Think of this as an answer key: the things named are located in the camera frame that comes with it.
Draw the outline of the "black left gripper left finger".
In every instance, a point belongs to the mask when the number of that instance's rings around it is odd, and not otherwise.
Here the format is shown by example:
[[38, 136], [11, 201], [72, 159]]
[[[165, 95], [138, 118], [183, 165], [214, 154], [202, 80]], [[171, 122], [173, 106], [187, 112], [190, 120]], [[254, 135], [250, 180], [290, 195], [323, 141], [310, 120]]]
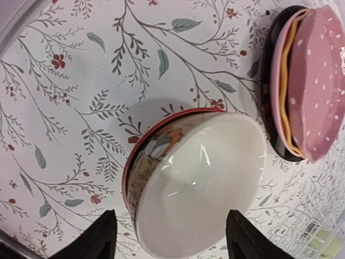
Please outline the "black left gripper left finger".
[[114, 259], [118, 224], [114, 210], [105, 211], [78, 238], [51, 258]]

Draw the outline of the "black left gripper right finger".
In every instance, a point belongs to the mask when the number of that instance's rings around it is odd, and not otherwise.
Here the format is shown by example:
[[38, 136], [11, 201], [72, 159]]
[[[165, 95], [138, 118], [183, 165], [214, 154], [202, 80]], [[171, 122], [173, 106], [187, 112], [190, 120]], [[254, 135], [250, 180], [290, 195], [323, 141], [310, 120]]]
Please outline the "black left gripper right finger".
[[226, 219], [229, 259], [293, 259], [267, 239], [241, 212], [230, 210]]

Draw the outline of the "light green mug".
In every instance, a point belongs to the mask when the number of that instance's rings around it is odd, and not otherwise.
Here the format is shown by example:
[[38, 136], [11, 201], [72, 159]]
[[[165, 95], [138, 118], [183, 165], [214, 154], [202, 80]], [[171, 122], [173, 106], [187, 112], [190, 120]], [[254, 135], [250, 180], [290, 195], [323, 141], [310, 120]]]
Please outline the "light green mug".
[[344, 229], [332, 231], [319, 228], [312, 232], [307, 248], [311, 258], [336, 258], [344, 246]]

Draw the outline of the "beige ceramic bowl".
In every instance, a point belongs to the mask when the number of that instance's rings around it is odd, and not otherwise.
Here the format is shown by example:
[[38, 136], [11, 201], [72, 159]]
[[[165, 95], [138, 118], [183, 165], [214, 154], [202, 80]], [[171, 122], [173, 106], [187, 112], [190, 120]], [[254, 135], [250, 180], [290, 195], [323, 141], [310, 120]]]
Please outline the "beige ceramic bowl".
[[155, 258], [194, 256], [225, 236], [231, 209], [248, 211], [262, 181], [267, 143], [251, 117], [222, 112], [189, 131], [158, 163], [130, 213]]

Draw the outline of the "red patterned white bowl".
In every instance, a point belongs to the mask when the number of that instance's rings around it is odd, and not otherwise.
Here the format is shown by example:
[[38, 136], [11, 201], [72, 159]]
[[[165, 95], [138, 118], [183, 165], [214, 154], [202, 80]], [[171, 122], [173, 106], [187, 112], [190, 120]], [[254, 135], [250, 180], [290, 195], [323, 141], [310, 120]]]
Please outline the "red patterned white bowl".
[[192, 108], [172, 114], [138, 139], [127, 159], [122, 175], [122, 197], [129, 213], [133, 214], [141, 193], [158, 163], [200, 123], [216, 114], [217, 108]]

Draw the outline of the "black rimmed white plate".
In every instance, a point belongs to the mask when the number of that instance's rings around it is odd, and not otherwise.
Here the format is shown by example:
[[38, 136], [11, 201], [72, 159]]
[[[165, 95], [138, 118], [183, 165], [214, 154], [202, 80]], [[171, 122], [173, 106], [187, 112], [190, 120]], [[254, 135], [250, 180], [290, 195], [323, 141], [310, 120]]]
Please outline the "black rimmed white plate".
[[271, 105], [271, 94], [270, 94], [270, 76], [271, 76], [271, 65], [275, 45], [279, 33], [282, 31], [284, 25], [288, 20], [294, 15], [305, 12], [306, 7], [300, 5], [289, 6], [273, 21], [270, 30], [268, 31], [266, 42], [263, 47], [263, 55], [261, 59], [261, 72], [260, 72], [260, 105], [261, 105], [261, 117], [265, 126], [266, 133], [268, 135], [268, 140], [274, 149], [274, 151], [282, 159], [289, 162], [300, 162], [303, 158], [292, 154], [284, 146], [279, 134], [277, 132], [276, 126], [274, 124], [274, 119], [272, 115], [272, 105]]

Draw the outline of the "yellow polka dot plate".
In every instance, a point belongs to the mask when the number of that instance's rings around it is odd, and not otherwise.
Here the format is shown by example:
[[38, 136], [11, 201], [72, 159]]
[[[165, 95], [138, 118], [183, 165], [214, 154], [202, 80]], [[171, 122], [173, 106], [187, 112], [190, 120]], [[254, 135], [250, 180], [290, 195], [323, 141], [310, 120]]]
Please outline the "yellow polka dot plate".
[[274, 49], [272, 60], [270, 94], [273, 107], [274, 123], [284, 146], [292, 154], [305, 158], [300, 148], [293, 143], [292, 131], [286, 111], [286, 97], [288, 92], [288, 55], [292, 48], [298, 24], [310, 11], [300, 15], [294, 14], [282, 28]]

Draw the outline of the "maroon polka dot plate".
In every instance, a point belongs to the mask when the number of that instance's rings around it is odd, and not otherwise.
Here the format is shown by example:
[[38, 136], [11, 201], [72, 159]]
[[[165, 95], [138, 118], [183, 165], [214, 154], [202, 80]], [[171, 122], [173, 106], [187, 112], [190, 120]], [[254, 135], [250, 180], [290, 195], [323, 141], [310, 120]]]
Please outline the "maroon polka dot plate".
[[329, 5], [301, 21], [288, 78], [292, 137], [315, 163], [330, 150], [344, 118], [344, 31]]

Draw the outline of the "pink bear plate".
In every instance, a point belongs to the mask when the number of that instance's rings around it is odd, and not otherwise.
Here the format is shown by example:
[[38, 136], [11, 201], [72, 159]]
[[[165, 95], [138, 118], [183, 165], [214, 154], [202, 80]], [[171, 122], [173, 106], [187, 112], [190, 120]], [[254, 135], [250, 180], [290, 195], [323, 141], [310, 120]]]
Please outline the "pink bear plate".
[[278, 14], [266, 38], [261, 68], [261, 110], [268, 139], [275, 152], [290, 162], [302, 161], [304, 158], [288, 146], [280, 121], [280, 61], [292, 21], [306, 11], [304, 6], [293, 5]]

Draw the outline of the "floral tablecloth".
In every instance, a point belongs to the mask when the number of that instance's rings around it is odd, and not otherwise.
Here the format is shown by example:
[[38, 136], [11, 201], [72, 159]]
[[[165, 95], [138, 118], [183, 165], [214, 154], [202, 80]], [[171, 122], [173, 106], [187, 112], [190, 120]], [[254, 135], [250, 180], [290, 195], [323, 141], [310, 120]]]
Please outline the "floral tablecloth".
[[1, 58], [1, 230], [49, 257], [113, 209], [116, 258], [148, 258], [122, 198], [132, 148], [189, 108], [260, 121], [264, 42], [292, 5], [326, 1], [45, 1]]

